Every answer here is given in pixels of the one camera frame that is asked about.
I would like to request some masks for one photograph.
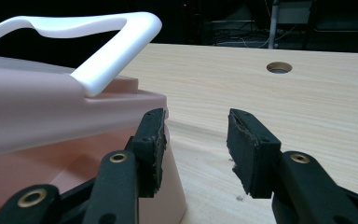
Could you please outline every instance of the black clamp arm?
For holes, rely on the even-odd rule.
[[[161,185],[164,119],[162,108],[147,112],[124,150],[105,155],[95,178],[62,195],[52,185],[19,191],[0,209],[0,224],[138,223],[138,198]]]
[[[358,194],[339,187],[311,155],[286,151],[252,114],[231,109],[227,147],[253,198],[271,198],[277,223],[358,223]]]

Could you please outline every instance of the wooden table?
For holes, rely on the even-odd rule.
[[[272,62],[293,70],[270,73]],[[358,193],[358,54],[150,44],[121,75],[168,97],[187,201],[182,223],[275,222],[271,200],[247,196],[231,171],[230,108],[254,114],[282,141],[282,151],[310,154]]]

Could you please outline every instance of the plastic container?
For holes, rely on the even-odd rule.
[[[8,33],[7,27],[14,30],[13,24],[55,37],[113,30],[103,25],[106,21],[120,23],[113,25],[114,29],[124,28],[77,69],[0,57],[0,207],[11,195],[33,184],[53,184],[63,193],[93,178],[102,156],[124,148],[145,112],[167,109],[164,95],[138,90],[137,79],[117,76],[159,31],[155,16],[129,13],[70,18],[65,22],[61,19],[61,28],[48,23],[48,18],[10,20],[0,24],[0,36]],[[152,22],[147,22],[146,35],[138,34],[141,40],[130,40],[136,42],[136,47],[123,47],[122,40],[114,40],[123,32],[131,35],[133,29],[139,33],[139,26],[144,24],[138,21],[144,20]],[[112,65],[104,58],[111,56],[109,52],[116,50],[117,44],[122,53],[114,57]],[[155,198],[140,199],[141,223],[178,223],[186,209],[168,128],[165,132],[168,145],[161,188]]]

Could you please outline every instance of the round hole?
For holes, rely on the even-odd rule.
[[[267,65],[267,70],[275,74],[285,74],[292,71],[293,67],[289,63],[275,62]]]
[[[308,157],[306,157],[304,155],[301,155],[301,154],[298,154],[298,153],[290,155],[290,158],[293,161],[296,161],[298,163],[308,163],[308,162],[310,162],[310,159]]]
[[[116,216],[112,213],[106,213],[100,217],[98,221],[99,224],[115,224],[116,223]]]
[[[115,154],[110,157],[111,162],[123,162],[127,159],[127,155],[123,153]]]
[[[48,193],[45,189],[33,189],[26,194],[22,195],[17,202],[19,207],[31,207],[42,202]]]

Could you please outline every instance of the chair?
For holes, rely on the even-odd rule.
[[[302,49],[314,32],[358,34],[358,0],[312,0]]]

